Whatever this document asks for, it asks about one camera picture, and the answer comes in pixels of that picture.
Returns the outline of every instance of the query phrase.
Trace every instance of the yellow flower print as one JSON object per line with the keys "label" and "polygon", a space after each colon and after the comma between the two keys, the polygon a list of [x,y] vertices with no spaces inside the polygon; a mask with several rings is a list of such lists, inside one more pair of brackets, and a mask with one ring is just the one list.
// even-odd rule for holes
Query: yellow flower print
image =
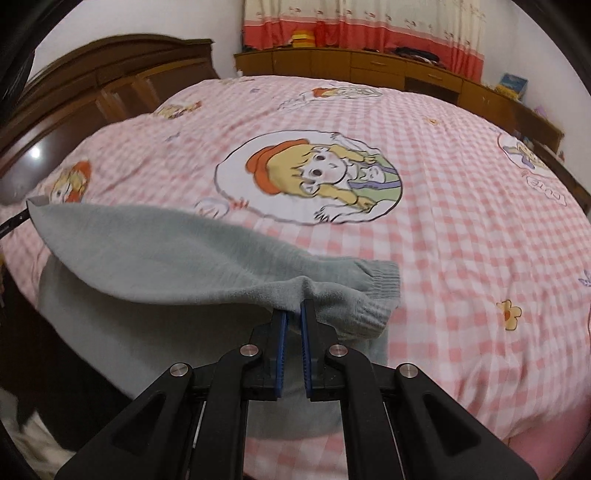
{"label": "yellow flower print", "polygon": [[517,319],[521,317],[521,309],[511,306],[510,300],[505,300],[496,304],[505,316],[505,330],[513,331],[517,328]]}

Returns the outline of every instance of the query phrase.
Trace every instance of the wooden cabinet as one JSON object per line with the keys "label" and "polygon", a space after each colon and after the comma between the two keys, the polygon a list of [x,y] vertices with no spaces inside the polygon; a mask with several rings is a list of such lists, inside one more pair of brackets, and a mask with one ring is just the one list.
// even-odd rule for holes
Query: wooden cabinet
{"label": "wooden cabinet", "polygon": [[404,76],[372,70],[351,69],[351,82],[373,87],[404,90]]}
{"label": "wooden cabinet", "polygon": [[513,101],[472,82],[464,82],[458,106],[475,113],[512,134],[515,131]]}
{"label": "wooden cabinet", "polygon": [[236,55],[244,74],[274,74],[344,80],[422,93],[458,105],[506,132],[558,151],[564,134],[507,97],[459,75],[389,54],[339,48],[275,48]]}
{"label": "wooden cabinet", "polygon": [[311,77],[311,51],[289,48],[273,52],[273,73],[289,77]]}
{"label": "wooden cabinet", "polygon": [[236,70],[246,76],[273,75],[273,54],[270,51],[239,53],[236,59]]}
{"label": "wooden cabinet", "polygon": [[351,52],[311,50],[310,68],[312,78],[348,82],[351,79]]}

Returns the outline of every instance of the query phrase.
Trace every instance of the orange hat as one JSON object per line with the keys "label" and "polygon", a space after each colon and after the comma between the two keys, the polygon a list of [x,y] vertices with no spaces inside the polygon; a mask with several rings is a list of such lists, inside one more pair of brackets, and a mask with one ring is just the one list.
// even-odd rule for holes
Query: orange hat
{"label": "orange hat", "polygon": [[82,160],[75,164],[72,167],[71,171],[79,171],[84,175],[86,180],[88,180],[90,178],[90,172],[92,171],[92,167],[90,166],[90,162],[88,160]]}
{"label": "orange hat", "polygon": [[322,95],[324,95],[326,92],[329,92],[331,90],[336,90],[336,89],[318,87],[318,88],[312,89],[312,93],[314,94],[314,98],[318,98],[318,97],[321,97]]}
{"label": "orange hat", "polygon": [[246,170],[254,175],[255,183],[263,192],[268,193],[269,195],[277,195],[278,193],[281,193],[281,190],[273,185],[269,179],[269,172],[267,172],[267,164],[269,163],[269,160],[290,147],[309,143],[310,142],[305,138],[300,138],[299,140],[281,142],[274,147],[262,148],[248,159],[246,162]]}

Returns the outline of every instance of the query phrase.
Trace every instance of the yellow object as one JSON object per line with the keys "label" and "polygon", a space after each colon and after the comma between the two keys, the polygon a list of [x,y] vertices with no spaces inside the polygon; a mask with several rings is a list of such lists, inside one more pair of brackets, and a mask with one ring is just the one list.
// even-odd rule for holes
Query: yellow object
{"label": "yellow object", "polygon": [[510,332],[515,330],[517,328],[517,319],[521,317],[522,310],[519,307],[514,307],[510,300],[500,301],[496,306],[503,312],[505,330]]}
{"label": "yellow object", "polygon": [[315,47],[316,37],[310,30],[296,30],[291,36],[291,44],[294,47]]}
{"label": "yellow object", "polygon": [[519,100],[519,94],[511,90],[510,88],[505,87],[504,85],[497,85],[495,90],[506,97],[509,97],[512,100]]}

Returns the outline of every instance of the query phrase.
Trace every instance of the gray sweater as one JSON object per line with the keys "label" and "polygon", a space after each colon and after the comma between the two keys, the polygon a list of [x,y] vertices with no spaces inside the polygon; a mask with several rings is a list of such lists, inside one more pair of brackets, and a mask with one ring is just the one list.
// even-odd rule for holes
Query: gray sweater
{"label": "gray sweater", "polygon": [[[319,257],[240,226],[147,206],[63,204],[31,219],[52,251],[39,309],[118,388],[137,396],[171,364],[217,361],[272,309],[313,299],[319,321],[385,362],[400,300],[393,262]],[[249,434],[298,438],[338,429],[338,406],[303,392],[300,339],[288,336],[284,398],[251,403]]]}

